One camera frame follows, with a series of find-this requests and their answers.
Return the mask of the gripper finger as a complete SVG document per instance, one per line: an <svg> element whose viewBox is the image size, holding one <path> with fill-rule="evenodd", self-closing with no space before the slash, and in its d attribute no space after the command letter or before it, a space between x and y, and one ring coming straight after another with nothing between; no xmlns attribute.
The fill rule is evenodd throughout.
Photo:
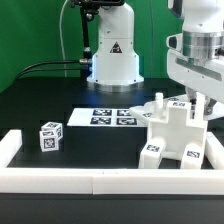
<svg viewBox="0 0 224 224"><path fill-rule="evenodd" d="M205 103L205 107L204 107L204 114L205 115L211 115L213 113L213 108L214 108L216 103L217 103L216 100L214 100L212 98L207 98L206 103Z"/></svg>
<svg viewBox="0 0 224 224"><path fill-rule="evenodd" d="M187 97L188 97L188 100L192 103L192 104L195 104L196 101L197 101L197 98L196 98L196 91L189 88L189 87L186 87L185 88L185 92L187 94Z"/></svg>

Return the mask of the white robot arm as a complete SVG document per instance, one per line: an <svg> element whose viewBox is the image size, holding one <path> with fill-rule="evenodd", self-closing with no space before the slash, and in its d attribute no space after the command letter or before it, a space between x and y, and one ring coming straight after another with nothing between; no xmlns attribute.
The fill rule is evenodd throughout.
<svg viewBox="0 0 224 224"><path fill-rule="evenodd" d="M168 9L184 20L182 31L166 39L169 78L188 94L199 92L224 104L224 0L168 0ZM129 5L100 7L89 86L121 92L143 83L133 36Z"/></svg>

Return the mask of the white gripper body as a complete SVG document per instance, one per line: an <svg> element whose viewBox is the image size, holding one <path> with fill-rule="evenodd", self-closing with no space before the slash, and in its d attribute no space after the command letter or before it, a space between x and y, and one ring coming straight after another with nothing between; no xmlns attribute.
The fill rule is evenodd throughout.
<svg viewBox="0 0 224 224"><path fill-rule="evenodd" d="M224 104L224 34L179 33L166 44L168 76Z"/></svg>

